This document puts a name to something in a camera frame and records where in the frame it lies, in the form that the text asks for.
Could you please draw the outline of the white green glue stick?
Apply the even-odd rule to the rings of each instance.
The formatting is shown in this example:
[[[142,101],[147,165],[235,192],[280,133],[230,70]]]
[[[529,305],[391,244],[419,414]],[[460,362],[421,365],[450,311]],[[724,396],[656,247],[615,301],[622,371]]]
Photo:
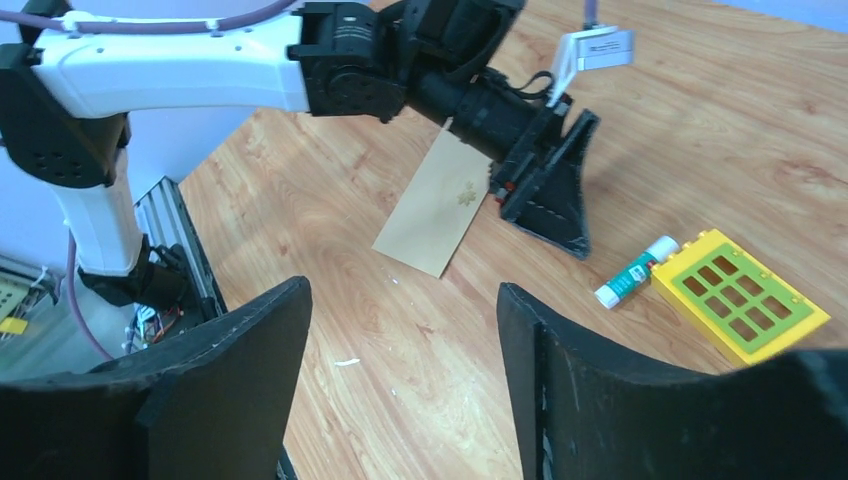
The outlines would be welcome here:
[[[680,244],[672,237],[658,238],[626,267],[597,288],[594,292],[596,300],[606,309],[614,308],[649,279],[655,265],[665,262],[679,250]]]

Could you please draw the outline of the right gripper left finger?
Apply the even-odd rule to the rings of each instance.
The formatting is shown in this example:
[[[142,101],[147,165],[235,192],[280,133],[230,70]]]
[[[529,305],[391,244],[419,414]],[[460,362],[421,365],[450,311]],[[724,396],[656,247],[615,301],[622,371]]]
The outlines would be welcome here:
[[[290,278],[85,373],[1,386],[5,479],[292,479],[283,438],[312,316]]]

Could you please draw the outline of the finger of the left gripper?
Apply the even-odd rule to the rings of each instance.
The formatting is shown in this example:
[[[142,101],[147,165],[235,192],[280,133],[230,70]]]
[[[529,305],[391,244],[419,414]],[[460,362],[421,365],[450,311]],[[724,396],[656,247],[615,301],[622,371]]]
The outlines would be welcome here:
[[[600,118],[582,111],[566,133],[545,109],[500,165],[500,218],[569,255],[591,252],[582,191],[584,160]]]

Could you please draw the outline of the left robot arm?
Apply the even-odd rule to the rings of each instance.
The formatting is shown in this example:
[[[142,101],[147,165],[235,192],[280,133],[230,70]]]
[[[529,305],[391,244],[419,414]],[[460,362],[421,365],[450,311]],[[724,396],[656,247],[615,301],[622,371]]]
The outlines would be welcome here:
[[[73,272],[115,306],[178,306],[184,261],[151,247],[128,192],[134,111],[248,106],[389,122],[411,107],[447,123],[495,165],[504,220],[578,259],[590,245],[581,192],[590,111],[559,76],[516,88],[489,62],[520,1],[276,1],[220,19],[120,20],[31,1],[3,11],[21,39],[1,48],[1,133],[11,160],[50,184],[77,245]]]

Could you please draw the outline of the brown paper envelope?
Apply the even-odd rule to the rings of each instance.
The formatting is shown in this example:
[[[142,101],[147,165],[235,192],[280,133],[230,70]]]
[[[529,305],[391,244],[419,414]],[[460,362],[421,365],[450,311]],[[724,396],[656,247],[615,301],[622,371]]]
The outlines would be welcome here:
[[[491,160],[443,127],[372,249],[439,278],[489,190]]]

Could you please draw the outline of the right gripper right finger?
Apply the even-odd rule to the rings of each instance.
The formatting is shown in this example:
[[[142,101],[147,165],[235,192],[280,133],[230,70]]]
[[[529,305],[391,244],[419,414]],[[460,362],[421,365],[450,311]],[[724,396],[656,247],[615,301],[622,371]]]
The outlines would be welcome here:
[[[504,283],[496,316],[527,479],[843,479],[847,353],[709,375],[620,345]]]

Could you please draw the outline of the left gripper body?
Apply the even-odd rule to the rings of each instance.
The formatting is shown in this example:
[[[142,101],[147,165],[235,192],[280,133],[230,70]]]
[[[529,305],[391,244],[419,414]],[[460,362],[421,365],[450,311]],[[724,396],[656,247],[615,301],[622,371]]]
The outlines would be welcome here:
[[[539,183],[531,199],[549,206],[577,204],[577,135],[573,128],[563,132],[571,99],[559,99],[553,107],[542,106],[505,159],[492,170],[490,191],[503,206],[521,182],[551,164],[554,169]]]

